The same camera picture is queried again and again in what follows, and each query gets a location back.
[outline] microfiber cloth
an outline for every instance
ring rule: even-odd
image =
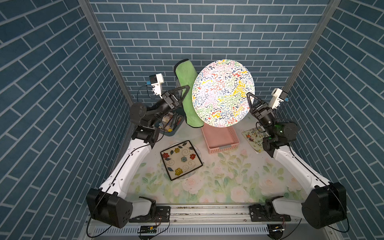
[[[196,69],[193,67],[189,59],[184,59],[178,62],[173,71],[176,77],[179,79],[180,86],[188,85],[190,87],[189,92],[183,100],[183,108],[185,112],[185,120],[191,127],[202,127],[204,122],[196,114],[192,104],[192,88],[197,78]]]

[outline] pink basket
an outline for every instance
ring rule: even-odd
[[[201,130],[209,154],[234,149],[239,145],[239,138],[233,127],[213,127],[204,123]]]

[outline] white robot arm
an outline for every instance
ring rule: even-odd
[[[254,94],[247,94],[251,114],[269,134],[269,137],[263,138],[263,149],[287,168],[301,184],[308,198],[299,202],[277,196],[266,201],[265,212],[270,219],[273,214],[305,218],[312,227],[319,229],[346,218],[346,191],[340,183],[332,183],[316,172],[292,150],[289,142],[296,140],[297,125],[276,121],[273,115],[273,110],[286,96],[286,92],[275,89],[271,102],[267,104]]]
[[[180,99],[178,91],[186,89]],[[154,220],[156,201],[145,197],[127,202],[127,190],[142,160],[158,141],[160,129],[154,124],[164,115],[181,106],[189,86],[166,91],[152,107],[143,103],[134,103],[129,115],[131,123],[137,125],[132,140],[114,171],[101,184],[99,189],[90,189],[86,196],[91,218],[122,228],[129,219],[143,216],[148,221]]]

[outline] brick wall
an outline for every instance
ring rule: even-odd
[[[128,110],[77,0],[0,2],[0,239],[77,239]]]
[[[301,157],[345,186],[345,239],[384,239],[383,13],[382,0],[342,0],[281,114],[301,127]]]
[[[91,0],[105,37],[136,100],[148,76],[175,87],[173,66],[197,71],[215,60],[245,65],[256,95],[283,87],[328,0]],[[139,99],[152,103],[145,88]]]

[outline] square plate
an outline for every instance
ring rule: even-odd
[[[160,154],[171,181],[203,166],[190,141],[173,145]]]

